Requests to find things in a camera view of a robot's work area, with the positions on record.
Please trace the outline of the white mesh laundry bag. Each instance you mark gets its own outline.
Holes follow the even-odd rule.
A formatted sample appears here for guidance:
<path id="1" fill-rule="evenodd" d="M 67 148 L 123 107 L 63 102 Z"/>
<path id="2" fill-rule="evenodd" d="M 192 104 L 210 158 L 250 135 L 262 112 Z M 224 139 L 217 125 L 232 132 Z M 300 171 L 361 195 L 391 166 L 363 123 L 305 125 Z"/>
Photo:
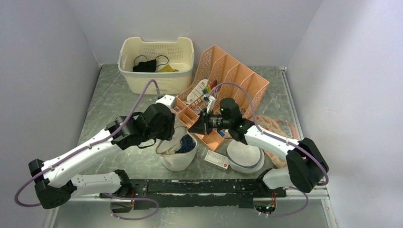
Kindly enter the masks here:
<path id="1" fill-rule="evenodd" d="M 188 153 L 175 153 L 175 151 L 180 148 L 181 138 L 187 134 L 195 140 L 195 148 Z M 186 127 L 177 126 L 174 128 L 174 134 L 170 141 L 157 140 L 155 153 L 159 155 L 165 168 L 171 171 L 182 171 L 193 161 L 196 155 L 197 145 L 197 140 L 188 132 Z"/>

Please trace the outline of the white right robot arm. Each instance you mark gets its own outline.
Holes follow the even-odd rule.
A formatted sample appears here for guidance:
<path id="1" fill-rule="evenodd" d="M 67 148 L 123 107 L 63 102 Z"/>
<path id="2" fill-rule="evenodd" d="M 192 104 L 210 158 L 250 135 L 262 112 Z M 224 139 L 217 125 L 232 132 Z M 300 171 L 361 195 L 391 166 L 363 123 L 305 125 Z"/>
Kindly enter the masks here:
<path id="1" fill-rule="evenodd" d="M 260 176 L 256 185 L 259 195 L 269 196 L 274 189 L 295 187 L 304 193 L 329 181 L 329 167 L 313 140 L 290 139 L 275 133 L 264 131 L 256 120 L 242 117 L 240 108 L 233 98 L 224 98 L 220 102 L 220 113 L 214 114 L 213 96 L 205 96 L 203 101 L 207 107 L 199 113 L 198 120 L 191 125 L 189 132 L 208 135 L 214 129 L 228 130 L 233 140 L 244 145 L 255 146 L 272 152 L 286 162 L 286 167 L 269 169 Z"/>

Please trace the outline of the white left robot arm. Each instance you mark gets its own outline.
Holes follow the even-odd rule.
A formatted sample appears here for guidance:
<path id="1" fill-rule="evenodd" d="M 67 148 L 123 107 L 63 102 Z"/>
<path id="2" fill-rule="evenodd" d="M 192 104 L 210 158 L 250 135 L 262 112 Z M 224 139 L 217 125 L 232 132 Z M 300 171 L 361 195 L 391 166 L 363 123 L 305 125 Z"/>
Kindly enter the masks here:
<path id="1" fill-rule="evenodd" d="M 99 133 L 75 149 L 52 160 L 35 159 L 29 170 L 35 192 L 44 209 L 56 208 L 73 196 L 108 193 L 124 198 L 132 183 L 124 170 L 106 174 L 81 175 L 80 172 L 106 156 L 153 140 L 171 140 L 174 134 L 173 102 L 158 101 L 144 112 L 119 116 Z"/>

